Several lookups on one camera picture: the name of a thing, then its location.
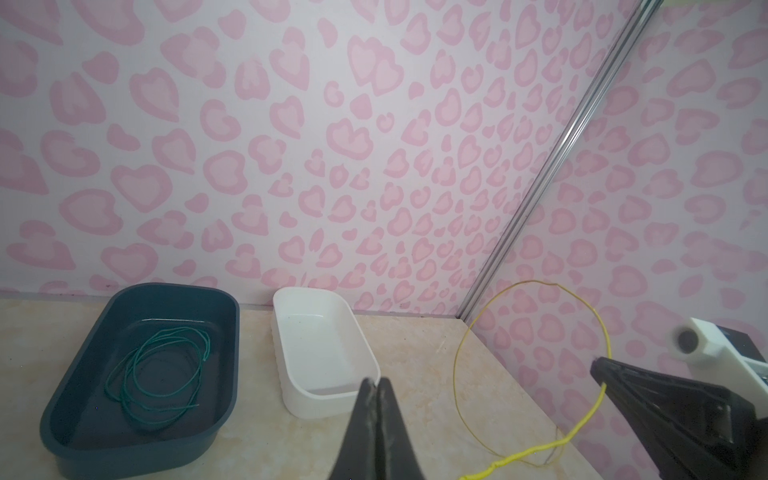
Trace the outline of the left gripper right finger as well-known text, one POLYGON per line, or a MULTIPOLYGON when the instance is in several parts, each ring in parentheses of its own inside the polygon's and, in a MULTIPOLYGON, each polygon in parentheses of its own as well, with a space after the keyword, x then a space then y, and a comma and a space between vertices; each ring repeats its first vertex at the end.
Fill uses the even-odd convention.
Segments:
POLYGON ((382 377, 377 386, 376 478, 424 480, 408 435, 392 382, 382 377))

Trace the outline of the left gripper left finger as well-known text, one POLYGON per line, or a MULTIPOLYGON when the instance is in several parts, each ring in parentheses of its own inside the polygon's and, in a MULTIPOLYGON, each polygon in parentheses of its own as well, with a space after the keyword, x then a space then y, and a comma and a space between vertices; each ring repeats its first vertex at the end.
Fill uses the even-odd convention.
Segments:
POLYGON ((377 389, 362 381, 330 480, 376 479, 377 389))

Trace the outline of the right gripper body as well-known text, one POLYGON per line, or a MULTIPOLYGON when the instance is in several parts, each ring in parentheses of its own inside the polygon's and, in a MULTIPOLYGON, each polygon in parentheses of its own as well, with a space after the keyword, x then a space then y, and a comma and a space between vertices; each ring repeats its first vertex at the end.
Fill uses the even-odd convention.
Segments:
POLYGON ((590 374, 662 479, 765 479, 767 420, 726 387, 600 357, 590 374))

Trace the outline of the white plastic tray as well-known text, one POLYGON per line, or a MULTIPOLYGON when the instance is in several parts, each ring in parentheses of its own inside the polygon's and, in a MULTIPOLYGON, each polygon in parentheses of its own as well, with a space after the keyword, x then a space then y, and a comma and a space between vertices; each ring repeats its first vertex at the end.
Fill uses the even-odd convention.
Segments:
POLYGON ((350 305, 323 289, 284 287, 273 295, 271 331, 282 400, 300 419, 353 409, 361 383, 381 369, 350 305))

